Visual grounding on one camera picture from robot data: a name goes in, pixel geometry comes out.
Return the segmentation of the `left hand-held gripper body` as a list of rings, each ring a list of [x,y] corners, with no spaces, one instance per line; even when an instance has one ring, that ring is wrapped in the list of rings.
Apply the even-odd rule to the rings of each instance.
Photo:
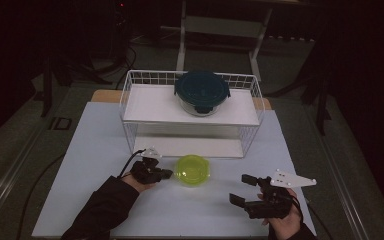
[[[157,168],[161,155],[151,147],[139,150],[141,160],[136,161],[130,170],[131,175],[141,184],[152,184],[162,180],[161,170]]]

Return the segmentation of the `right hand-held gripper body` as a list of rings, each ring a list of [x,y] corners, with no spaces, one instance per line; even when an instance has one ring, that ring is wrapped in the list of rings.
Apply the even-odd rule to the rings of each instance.
[[[288,190],[317,184],[316,179],[305,178],[280,169],[277,169],[271,176],[257,179],[256,186],[263,190],[263,199],[245,202],[244,210],[251,219],[286,217],[293,205],[297,204],[297,208],[300,209],[298,200]]]

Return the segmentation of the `green lidded plastic container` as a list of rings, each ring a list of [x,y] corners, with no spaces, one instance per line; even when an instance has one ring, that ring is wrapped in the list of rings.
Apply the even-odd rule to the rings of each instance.
[[[180,157],[174,167],[174,175],[185,185],[199,186],[210,177],[209,161],[199,155],[185,155]]]

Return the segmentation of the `white wire shelf rack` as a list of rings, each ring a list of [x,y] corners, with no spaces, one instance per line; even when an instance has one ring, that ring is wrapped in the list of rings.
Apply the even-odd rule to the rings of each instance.
[[[215,73],[231,96],[205,117],[187,113],[174,94],[187,72],[131,70],[120,97],[119,113],[129,150],[154,147],[164,156],[197,154],[243,158],[270,105],[253,75]]]

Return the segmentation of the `blue lidded glass container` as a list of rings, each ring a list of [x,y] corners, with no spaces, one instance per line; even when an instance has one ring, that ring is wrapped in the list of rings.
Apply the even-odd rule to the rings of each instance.
[[[175,81],[174,94],[187,113],[199,117],[214,114],[231,96],[228,83],[207,71],[189,71],[180,76]]]

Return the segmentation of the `person's left hand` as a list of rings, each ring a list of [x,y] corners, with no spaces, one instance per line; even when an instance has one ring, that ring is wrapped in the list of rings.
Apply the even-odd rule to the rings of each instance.
[[[124,176],[122,176],[121,180],[126,184],[130,185],[131,187],[133,187],[139,193],[149,190],[155,186],[155,183],[142,184],[138,182],[130,173],[127,173]]]

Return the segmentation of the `person's right hand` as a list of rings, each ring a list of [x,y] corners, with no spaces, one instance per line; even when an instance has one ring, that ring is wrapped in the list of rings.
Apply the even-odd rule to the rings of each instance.
[[[270,225],[278,240],[289,240],[302,230],[302,213],[295,204],[286,217],[265,218],[262,224],[264,226]]]

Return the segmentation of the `black metal stand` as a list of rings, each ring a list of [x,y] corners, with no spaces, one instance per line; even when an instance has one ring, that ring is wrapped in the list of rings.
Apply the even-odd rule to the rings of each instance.
[[[49,55],[44,60],[42,89],[34,96],[34,100],[43,103],[42,117],[46,117],[52,107],[53,78],[56,78],[57,83],[61,86],[69,86],[71,84],[63,55]]]

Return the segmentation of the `black floor bracket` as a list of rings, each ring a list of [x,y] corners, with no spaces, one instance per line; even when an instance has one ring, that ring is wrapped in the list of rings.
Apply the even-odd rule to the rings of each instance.
[[[71,118],[53,117],[48,126],[49,130],[69,130],[72,124]]]

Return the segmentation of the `white metal table frame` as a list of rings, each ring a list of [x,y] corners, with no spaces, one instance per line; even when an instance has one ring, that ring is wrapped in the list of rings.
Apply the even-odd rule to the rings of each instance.
[[[234,36],[253,38],[256,44],[253,50],[248,52],[248,59],[252,74],[261,80],[261,74],[257,57],[259,55],[273,8],[269,7],[263,14],[261,22],[234,20],[216,17],[204,17],[189,15],[187,13],[187,1],[181,0],[180,16],[180,42],[177,56],[176,70],[183,71],[186,56],[186,33],[203,33],[212,35]]]

